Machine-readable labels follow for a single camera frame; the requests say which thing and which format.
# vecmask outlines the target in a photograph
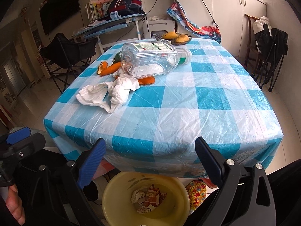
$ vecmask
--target desk leg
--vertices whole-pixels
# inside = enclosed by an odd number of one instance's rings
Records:
[[[137,19],[135,19],[135,25],[136,25],[136,29],[137,29],[138,39],[141,40],[139,25],[138,25],[138,20]]]
[[[102,48],[102,44],[101,44],[101,40],[100,40],[100,37],[99,37],[99,36],[98,36],[97,44],[98,44],[98,46],[99,46],[101,55],[103,55],[103,54],[104,54],[104,50],[103,50],[103,48]]]

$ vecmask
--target row of books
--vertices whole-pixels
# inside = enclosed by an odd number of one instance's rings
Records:
[[[98,18],[104,17],[107,15],[107,9],[109,7],[109,3],[104,3],[102,5],[97,5],[96,0],[91,0],[89,3],[85,5],[85,9],[88,15],[88,19],[90,21],[96,20]]]

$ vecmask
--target plastic bottle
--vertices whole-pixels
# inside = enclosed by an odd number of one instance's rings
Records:
[[[123,45],[121,67],[125,73],[141,79],[167,74],[191,59],[189,50],[175,48],[166,40],[130,42]]]

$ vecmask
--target crumpled paper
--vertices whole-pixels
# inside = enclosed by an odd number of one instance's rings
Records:
[[[139,89],[139,82],[136,78],[120,74],[114,82],[103,82],[97,85],[88,85],[79,90],[77,100],[83,105],[99,106],[108,113],[115,112],[128,100],[130,90]],[[112,97],[111,106],[103,101],[106,93]]]
[[[151,212],[156,209],[165,199],[167,193],[160,193],[158,188],[152,184],[150,187],[145,186],[133,192],[131,197],[132,203],[138,203],[137,212],[140,214]]]

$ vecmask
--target blue gripper pad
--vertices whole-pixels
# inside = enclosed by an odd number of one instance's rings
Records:
[[[92,147],[90,154],[79,169],[79,177],[77,185],[83,189],[92,181],[93,175],[96,172],[103,156],[106,153],[106,142],[103,139],[98,139]]]
[[[21,140],[28,138],[30,134],[31,130],[28,127],[25,127],[13,133],[10,133],[6,139],[6,142],[11,145],[16,144]]]

